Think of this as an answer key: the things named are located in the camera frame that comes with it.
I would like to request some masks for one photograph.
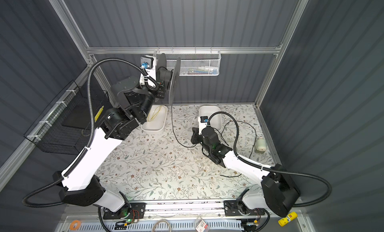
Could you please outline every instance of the white mesh basket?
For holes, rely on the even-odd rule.
[[[158,59],[160,54],[155,52],[154,56]],[[180,76],[217,76],[219,74],[220,52],[208,54],[166,54],[168,70],[175,68],[176,60],[179,57],[181,58]]]

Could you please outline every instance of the orange ring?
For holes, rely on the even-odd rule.
[[[80,226],[81,226],[81,221],[80,220],[74,220],[70,224],[70,230],[78,230],[80,228]]]

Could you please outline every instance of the small package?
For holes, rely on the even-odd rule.
[[[195,220],[194,227],[197,232],[207,232],[209,230],[209,226],[200,216]]]

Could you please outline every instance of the table surface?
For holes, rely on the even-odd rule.
[[[218,106],[236,120],[251,124],[257,137],[263,136],[253,105]],[[192,127],[198,127],[199,107],[173,106],[175,133],[185,146],[191,146]],[[228,116],[222,115],[223,127],[229,120]],[[237,151],[248,157],[255,132],[244,123],[239,123],[239,127]],[[223,131],[229,147],[233,147],[235,134],[236,128],[231,122]],[[253,152],[251,159],[274,164],[269,150],[263,154]],[[170,107],[162,134],[148,135],[140,127],[136,128],[110,153],[96,175],[113,190],[125,193],[131,201],[236,198],[246,187],[262,193],[258,185],[243,175],[233,178],[221,176],[237,176],[239,173],[215,165],[202,154],[200,145],[184,148],[178,144],[172,133]]]

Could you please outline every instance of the yellow object in basket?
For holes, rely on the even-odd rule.
[[[279,225],[281,227],[283,227],[284,225],[288,224],[289,222],[291,222],[292,220],[294,220],[296,218],[297,218],[297,214],[295,212],[291,212],[287,215],[287,217],[279,220]]]

